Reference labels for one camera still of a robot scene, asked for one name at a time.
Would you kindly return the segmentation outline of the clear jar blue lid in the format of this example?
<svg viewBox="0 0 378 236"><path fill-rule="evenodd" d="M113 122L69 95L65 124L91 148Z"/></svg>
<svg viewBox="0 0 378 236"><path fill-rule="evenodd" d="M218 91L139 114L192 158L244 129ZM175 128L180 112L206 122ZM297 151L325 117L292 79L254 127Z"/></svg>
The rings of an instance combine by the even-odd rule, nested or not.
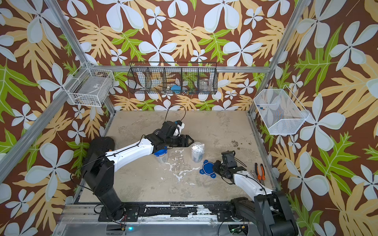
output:
<svg viewBox="0 0 378 236"><path fill-rule="evenodd" d="M154 156L157 158L157 161L161 164L167 163L168 161L168 149L164 147L163 149L154 153Z"/></svg>

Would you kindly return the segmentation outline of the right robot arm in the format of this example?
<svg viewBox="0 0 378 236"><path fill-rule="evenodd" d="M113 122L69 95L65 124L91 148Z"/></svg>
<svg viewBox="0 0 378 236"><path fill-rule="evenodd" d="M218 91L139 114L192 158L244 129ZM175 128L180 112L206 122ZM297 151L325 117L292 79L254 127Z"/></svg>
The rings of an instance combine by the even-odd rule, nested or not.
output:
<svg viewBox="0 0 378 236"><path fill-rule="evenodd" d="M232 216L253 222L261 236L298 235L294 214L283 192L264 187L242 166L229 168L217 160L213 171L248 195L231 200Z"/></svg>

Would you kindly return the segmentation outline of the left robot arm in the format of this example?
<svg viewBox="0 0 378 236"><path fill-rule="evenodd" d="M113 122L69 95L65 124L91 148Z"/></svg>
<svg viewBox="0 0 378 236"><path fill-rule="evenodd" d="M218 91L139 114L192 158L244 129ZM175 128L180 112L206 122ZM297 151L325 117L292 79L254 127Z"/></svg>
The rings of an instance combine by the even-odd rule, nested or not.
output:
<svg viewBox="0 0 378 236"><path fill-rule="evenodd" d="M100 217L114 222L126 217L126 207L113 187L114 174L139 158L170 148L187 148L192 145L194 139L181 133L184 127L182 121L166 121L160 129L143 135L136 143L120 149L114 149L115 141L110 137L96 138L90 143L88 159L81 167L81 174L103 205Z"/></svg>

